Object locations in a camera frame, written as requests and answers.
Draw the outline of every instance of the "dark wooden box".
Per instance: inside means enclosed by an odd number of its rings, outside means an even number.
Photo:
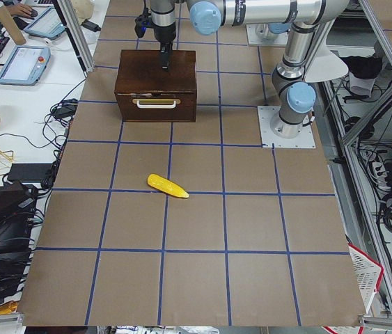
[[[114,92],[124,121],[195,122],[196,52],[174,50],[165,72],[158,50],[121,50]]]

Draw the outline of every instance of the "drawer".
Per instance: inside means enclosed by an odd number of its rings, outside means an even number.
[[[125,122],[195,122],[196,94],[116,94]]]

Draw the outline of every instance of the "power adapter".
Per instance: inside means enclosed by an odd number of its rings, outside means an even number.
[[[94,33],[101,30],[101,28],[98,24],[93,23],[92,21],[89,21],[88,19],[85,19],[84,22],[81,23],[81,25],[84,28],[89,29],[90,31],[93,31]]]
[[[61,102],[52,110],[52,116],[56,120],[61,120],[66,117],[73,116],[77,111],[78,100],[70,99]]]

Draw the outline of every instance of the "white drawer handle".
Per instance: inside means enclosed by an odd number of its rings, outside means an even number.
[[[142,99],[136,99],[137,107],[140,109],[174,109],[178,103],[178,101],[176,101],[176,100],[162,100],[161,101],[159,99],[156,99],[156,100],[144,99],[143,102],[149,102],[149,103],[143,104]]]

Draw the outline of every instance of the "white desk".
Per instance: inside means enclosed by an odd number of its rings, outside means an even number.
[[[108,5],[109,0],[96,0],[93,16],[90,20],[102,26]],[[38,38],[27,37],[26,39],[27,45],[45,45]],[[66,33],[63,33],[60,38],[55,40],[54,44],[59,49],[72,50]],[[15,43],[10,40],[0,57],[0,63],[5,63],[14,46]],[[93,54],[96,43],[89,45],[89,48]],[[11,133],[23,135],[28,137],[37,146],[43,146],[47,143],[47,140],[42,136],[45,115],[49,113],[52,105],[61,101],[65,94],[84,79],[84,74],[73,51],[60,51],[53,48],[51,52],[52,57],[47,69],[36,85],[32,87],[0,85],[0,134]],[[68,98],[79,99],[83,87],[84,84],[82,83],[68,95]],[[62,126],[55,122],[51,126],[57,134],[62,134],[64,131]],[[46,134],[50,138],[55,137],[48,129],[46,129]],[[38,149],[30,145],[24,138],[14,136],[1,136],[0,150],[13,150],[15,152],[15,162],[53,162],[55,159],[53,145]],[[40,228],[34,228],[32,237],[36,239],[39,230]],[[18,295],[8,297],[5,301],[12,299],[19,299]],[[0,325],[1,334],[23,332],[24,328],[18,326],[16,322]]]

